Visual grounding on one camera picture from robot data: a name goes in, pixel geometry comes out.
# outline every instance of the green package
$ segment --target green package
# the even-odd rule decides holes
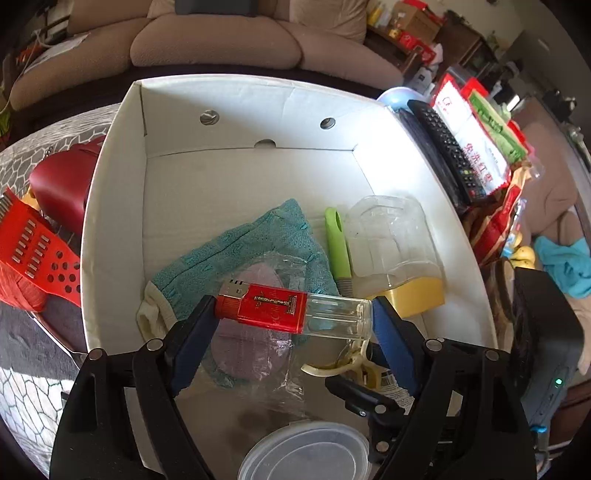
[[[527,156],[527,150],[492,105],[475,90],[470,94],[469,102],[476,110],[486,132],[507,161],[513,164],[523,160]]]

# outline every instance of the beige couch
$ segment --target beige couch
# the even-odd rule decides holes
[[[241,17],[176,15],[173,0],[75,0],[68,35],[88,36],[22,75],[12,107],[23,111],[138,68],[147,69],[141,77],[152,76],[150,68],[183,65],[254,67],[288,78],[305,71],[378,90],[401,85],[400,70],[361,43],[365,6],[366,0],[259,0],[257,17]],[[294,16],[299,23],[289,21]],[[161,72],[174,73],[154,74]]]
[[[577,154],[537,99],[530,99],[515,120],[534,146],[545,170],[539,180],[530,180],[524,187],[522,197],[527,199],[527,206],[522,223],[522,243],[529,245],[532,237],[543,235],[557,245],[569,247],[585,236],[582,224],[589,224],[584,208],[580,207],[579,191],[569,169],[569,162],[579,161]],[[587,238],[587,242],[591,244],[591,239]],[[591,297],[566,298],[584,330],[579,371],[585,374],[591,365]]]

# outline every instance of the red bag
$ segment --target red bag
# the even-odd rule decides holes
[[[29,182],[43,212],[70,232],[82,235],[86,200],[105,137],[49,155]]]
[[[501,202],[474,208],[464,217],[462,223],[479,266],[500,257],[511,228],[513,209],[530,177],[529,167],[518,168]]]

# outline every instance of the red grater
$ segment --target red grater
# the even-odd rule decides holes
[[[80,306],[80,258],[10,189],[0,196],[0,262]]]

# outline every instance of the cardboard box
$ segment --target cardboard box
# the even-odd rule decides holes
[[[219,120],[202,123],[206,111],[217,112]],[[334,126],[323,129],[327,118]],[[421,151],[386,106],[264,77],[135,82],[109,129],[86,209],[81,272],[89,348],[100,346],[109,354],[140,348],[144,341],[135,318],[146,282],[225,230],[295,198],[326,248],[325,208],[345,213],[373,194],[410,195],[421,203],[443,267],[446,304],[412,320],[431,338],[496,347],[484,283],[460,221]],[[310,339],[298,357],[326,364],[342,345]],[[322,381],[303,381],[313,416],[366,431],[363,419],[348,413]],[[135,390],[126,398],[142,459],[157,470]],[[220,480],[235,479],[248,449],[270,433],[243,421],[267,418],[260,405],[219,388],[181,394],[176,403]],[[231,445],[229,437],[236,439]]]
[[[425,12],[403,1],[394,5],[390,24],[410,33],[427,45],[433,43],[441,28],[441,25],[433,21]]]

